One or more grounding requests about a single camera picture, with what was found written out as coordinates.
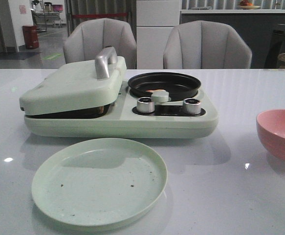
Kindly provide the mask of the orange shrimp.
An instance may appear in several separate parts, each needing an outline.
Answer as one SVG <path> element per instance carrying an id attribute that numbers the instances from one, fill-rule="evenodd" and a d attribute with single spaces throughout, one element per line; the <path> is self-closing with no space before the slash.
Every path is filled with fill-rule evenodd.
<path id="1" fill-rule="evenodd" d="M 149 93 L 154 93 L 157 91 L 166 91 L 166 90 L 164 90 L 164 89 L 146 90 L 146 92 L 149 92 Z"/>

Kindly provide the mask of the mint green sandwich maker lid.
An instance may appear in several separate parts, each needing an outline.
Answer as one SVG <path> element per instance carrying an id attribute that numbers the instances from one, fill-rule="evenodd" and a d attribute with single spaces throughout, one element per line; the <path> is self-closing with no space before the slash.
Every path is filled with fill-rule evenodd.
<path id="1" fill-rule="evenodd" d="M 51 116 L 110 105 L 126 70 L 125 58 L 106 47 L 94 60 L 61 66 L 20 97 L 20 108 L 27 116 Z"/>

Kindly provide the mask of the pink bowl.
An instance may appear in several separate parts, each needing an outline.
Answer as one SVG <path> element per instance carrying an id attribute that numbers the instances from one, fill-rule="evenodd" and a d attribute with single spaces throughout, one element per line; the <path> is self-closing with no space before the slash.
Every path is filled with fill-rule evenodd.
<path id="1" fill-rule="evenodd" d="M 285 161 L 285 109 L 267 110 L 256 117 L 258 137 L 273 156 Z"/>

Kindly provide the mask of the bread slice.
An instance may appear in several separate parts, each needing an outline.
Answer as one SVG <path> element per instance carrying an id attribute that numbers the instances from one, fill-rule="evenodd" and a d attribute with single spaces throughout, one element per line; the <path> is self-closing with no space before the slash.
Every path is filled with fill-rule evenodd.
<path id="1" fill-rule="evenodd" d="M 99 118 L 107 113 L 109 107 L 110 105 L 108 104 L 94 108 L 59 112 L 58 115 L 60 118 L 77 118 L 77 119 Z"/>

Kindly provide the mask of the mint green breakfast maker base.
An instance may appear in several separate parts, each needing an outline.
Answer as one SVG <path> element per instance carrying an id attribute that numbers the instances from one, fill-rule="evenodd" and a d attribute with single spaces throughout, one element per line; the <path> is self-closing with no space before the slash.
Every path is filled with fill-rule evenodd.
<path id="1" fill-rule="evenodd" d="M 196 97 L 205 114 L 201 116 L 143 116 L 132 111 L 136 98 L 123 81 L 119 95 L 104 116 L 92 119 L 47 119 L 24 117 L 34 134 L 48 137 L 86 138 L 202 138 L 218 124 L 218 112 L 211 100 L 199 89 Z"/>

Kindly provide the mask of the left silver control knob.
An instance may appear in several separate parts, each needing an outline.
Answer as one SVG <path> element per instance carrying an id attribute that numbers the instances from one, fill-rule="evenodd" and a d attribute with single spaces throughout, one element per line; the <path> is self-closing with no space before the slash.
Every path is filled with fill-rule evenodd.
<path id="1" fill-rule="evenodd" d="M 136 108 L 139 113 L 150 114 L 155 111 L 155 104 L 150 97 L 140 97 L 137 99 Z"/>

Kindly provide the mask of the silver control knob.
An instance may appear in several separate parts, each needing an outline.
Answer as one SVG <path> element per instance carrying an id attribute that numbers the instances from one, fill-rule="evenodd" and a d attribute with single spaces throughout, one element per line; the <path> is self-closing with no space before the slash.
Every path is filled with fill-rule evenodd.
<path id="1" fill-rule="evenodd" d="M 201 113 L 201 101 L 195 98 L 186 98 L 183 100 L 182 110 L 189 115 L 198 115 Z"/>
<path id="2" fill-rule="evenodd" d="M 155 111 L 155 104 L 150 97 L 140 97 L 137 99 L 136 108 L 139 113 L 150 114 Z"/>

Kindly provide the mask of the black round frying pan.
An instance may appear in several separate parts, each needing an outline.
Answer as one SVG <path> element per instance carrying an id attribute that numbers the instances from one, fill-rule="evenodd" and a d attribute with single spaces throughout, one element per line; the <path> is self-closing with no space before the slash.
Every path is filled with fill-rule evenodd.
<path id="1" fill-rule="evenodd" d="M 128 86 L 136 97 L 150 97 L 155 90 L 165 90 L 171 101 L 181 101 L 194 97 L 201 87 L 201 81 L 177 72 L 148 72 L 130 78 Z"/>

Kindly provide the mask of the right silver control knob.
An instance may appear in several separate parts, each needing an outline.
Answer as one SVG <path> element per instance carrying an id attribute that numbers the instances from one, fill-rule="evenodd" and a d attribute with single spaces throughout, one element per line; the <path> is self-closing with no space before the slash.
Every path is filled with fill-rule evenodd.
<path id="1" fill-rule="evenodd" d="M 189 115 L 198 115 L 201 113 L 201 101 L 195 98 L 186 98 L 183 100 L 182 110 Z"/>

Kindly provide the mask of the mint green round plate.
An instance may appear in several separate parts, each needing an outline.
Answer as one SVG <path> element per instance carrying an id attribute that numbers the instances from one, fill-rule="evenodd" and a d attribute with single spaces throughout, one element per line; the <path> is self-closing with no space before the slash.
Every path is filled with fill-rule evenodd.
<path id="1" fill-rule="evenodd" d="M 104 231 L 144 216 L 165 189 L 167 167 L 145 144 L 118 138 L 71 145 L 47 159 L 32 198 L 48 217 L 78 230 Z"/>

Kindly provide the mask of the right grey upholstered chair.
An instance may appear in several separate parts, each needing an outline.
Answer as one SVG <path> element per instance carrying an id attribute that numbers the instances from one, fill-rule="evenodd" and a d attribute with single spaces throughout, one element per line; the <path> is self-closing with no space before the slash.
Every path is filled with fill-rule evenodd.
<path id="1" fill-rule="evenodd" d="M 249 69 L 252 51 L 224 23 L 193 21 L 175 26 L 163 52 L 165 69 Z"/>

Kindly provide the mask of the grey upholstered chair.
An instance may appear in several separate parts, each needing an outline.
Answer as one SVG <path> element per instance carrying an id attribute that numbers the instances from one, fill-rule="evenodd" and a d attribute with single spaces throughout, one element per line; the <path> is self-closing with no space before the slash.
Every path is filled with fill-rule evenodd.
<path id="1" fill-rule="evenodd" d="M 193 21 L 175 26 L 163 52 L 165 69 L 249 69 L 252 51 L 224 23 Z"/>
<path id="2" fill-rule="evenodd" d="M 125 58 L 128 69 L 136 68 L 137 45 L 130 24 L 109 18 L 80 23 L 64 43 L 65 62 L 93 60 L 109 46 Z"/>

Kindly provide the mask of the left grey upholstered chair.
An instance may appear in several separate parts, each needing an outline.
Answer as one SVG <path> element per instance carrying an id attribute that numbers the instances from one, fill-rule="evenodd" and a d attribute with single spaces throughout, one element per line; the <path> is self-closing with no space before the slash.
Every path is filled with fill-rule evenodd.
<path id="1" fill-rule="evenodd" d="M 125 58 L 128 69 L 136 68 L 137 45 L 130 24 L 109 18 L 80 23 L 64 43 L 65 62 L 93 60 L 109 46 Z"/>

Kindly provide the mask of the white refrigerator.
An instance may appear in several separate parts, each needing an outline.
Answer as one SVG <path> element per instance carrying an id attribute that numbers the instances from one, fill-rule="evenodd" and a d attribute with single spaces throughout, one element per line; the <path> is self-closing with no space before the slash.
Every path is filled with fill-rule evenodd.
<path id="1" fill-rule="evenodd" d="M 181 1 L 136 2 L 137 68 L 162 69 L 163 52 L 174 26 L 179 24 Z"/>

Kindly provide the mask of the red barrier belt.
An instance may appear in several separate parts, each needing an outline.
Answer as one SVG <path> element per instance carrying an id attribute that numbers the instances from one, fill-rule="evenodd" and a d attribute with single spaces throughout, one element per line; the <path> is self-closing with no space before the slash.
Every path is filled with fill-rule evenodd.
<path id="1" fill-rule="evenodd" d="M 113 18 L 127 17 L 129 13 L 107 13 L 107 14 L 87 14 L 87 15 L 71 15 L 73 19 L 96 19 L 96 18 Z"/>

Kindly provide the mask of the grey curtain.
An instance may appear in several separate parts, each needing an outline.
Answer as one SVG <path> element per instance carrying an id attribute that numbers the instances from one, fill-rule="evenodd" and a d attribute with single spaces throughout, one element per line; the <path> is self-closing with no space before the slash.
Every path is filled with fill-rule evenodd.
<path id="1" fill-rule="evenodd" d="M 73 19 L 71 15 L 129 13 L 127 17 L 113 17 L 128 22 L 136 37 L 136 1 L 135 0 L 66 0 L 66 23 L 68 34 L 82 22 L 93 19 Z"/>

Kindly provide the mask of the red trash bin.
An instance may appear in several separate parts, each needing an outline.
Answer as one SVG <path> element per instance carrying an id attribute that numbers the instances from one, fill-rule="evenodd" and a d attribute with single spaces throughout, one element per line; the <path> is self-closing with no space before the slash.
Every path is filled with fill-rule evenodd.
<path id="1" fill-rule="evenodd" d="M 36 49 L 39 47 L 37 27 L 35 25 L 23 25 L 22 32 L 26 49 Z"/>

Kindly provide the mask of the dark kitchen counter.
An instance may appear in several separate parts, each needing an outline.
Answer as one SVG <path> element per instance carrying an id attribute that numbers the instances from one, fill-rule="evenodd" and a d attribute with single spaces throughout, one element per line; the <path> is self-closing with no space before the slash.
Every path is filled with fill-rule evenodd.
<path id="1" fill-rule="evenodd" d="M 252 50 L 252 69 L 278 67 L 285 53 L 285 10 L 183 10 L 181 23 L 212 21 L 232 26 Z"/>

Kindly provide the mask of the fruit plate on counter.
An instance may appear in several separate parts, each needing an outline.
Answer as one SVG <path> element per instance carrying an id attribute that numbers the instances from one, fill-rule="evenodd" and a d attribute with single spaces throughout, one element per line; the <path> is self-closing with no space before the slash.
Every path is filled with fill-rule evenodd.
<path id="1" fill-rule="evenodd" d="M 259 5 L 254 5 L 253 3 L 251 3 L 250 1 L 248 0 L 241 0 L 239 3 L 238 3 L 238 7 L 240 9 L 243 9 L 243 10 L 254 10 L 254 9 L 259 9 L 260 6 Z"/>

